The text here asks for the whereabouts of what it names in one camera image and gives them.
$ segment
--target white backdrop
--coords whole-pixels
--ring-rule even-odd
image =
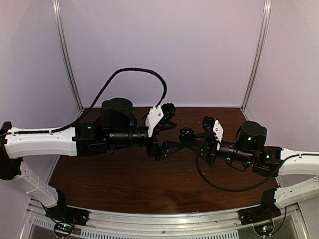
[[[75,119],[51,0],[0,2],[0,125],[58,127]],[[25,158],[47,180],[55,155]],[[30,196],[0,180],[0,239],[15,239]]]
[[[269,32],[247,110],[267,127],[268,145],[319,151],[319,4],[273,0]],[[286,185],[304,177],[285,177]],[[300,203],[318,238],[319,199]]]
[[[167,81],[176,106],[239,107],[259,37],[264,1],[61,0],[66,42],[84,106],[117,69],[142,67]],[[151,106],[160,82],[121,73],[105,99]]]

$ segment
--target brown wooden surface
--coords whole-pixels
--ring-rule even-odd
[[[136,108],[140,119],[148,108]],[[100,109],[93,109],[85,120],[94,120]],[[203,116],[212,116],[224,127],[224,139],[234,140],[237,128],[245,121],[239,109],[177,108],[173,121],[178,127],[162,132],[159,139],[178,141],[178,130],[191,127],[202,132]],[[260,203],[262,193],[277,186],[274,179],[243,193],[218,191],[198,175],[195,155],[184,149],[164,161],[148,158],[144,148],[124,149],[94,157],[61,156],[50,185],[62,190],[72,206],[126,213],[186,213],[238,208]],[[219,186],[242,188],[263,178],[228,167],[217,160],[214,167],[201,162],[205,176]]]

